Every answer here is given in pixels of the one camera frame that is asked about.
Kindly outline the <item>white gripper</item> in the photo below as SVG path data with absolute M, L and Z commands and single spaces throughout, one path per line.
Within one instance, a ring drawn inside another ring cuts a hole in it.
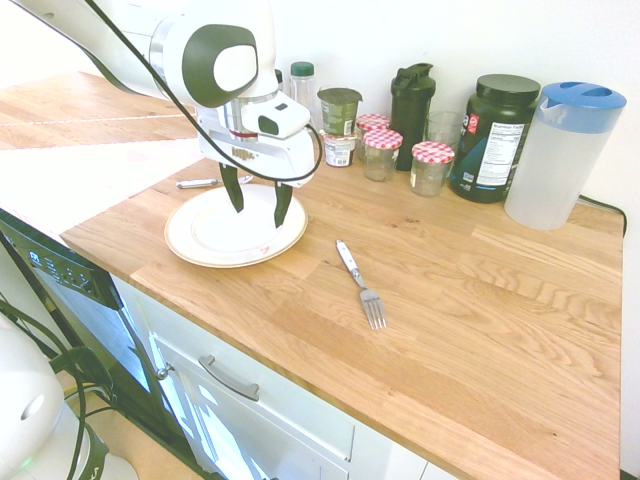
M 274 226 L 279 228 L 284 223 L 292 200 L 292 187 L 299 188 L 313 178 L 311 170 L 315 166 L 315 148 L 311 134 L 302 130 L 284 140 L 266 135 L 246 140 L 232 136 L 213 116 L 199 116 L 197 122 L 219 149 L 237 163 L 235 165 L 224 158 L 201 134 L 198 134 L 199 146 L 204 156 L 220 163 L 223 185 L 237 213 L 244 209 L 237 168 L 251 170 L 263 177 L 274 179 L 299 177 L 299 180 L 287 184 L 281 181 L 275 183 Z

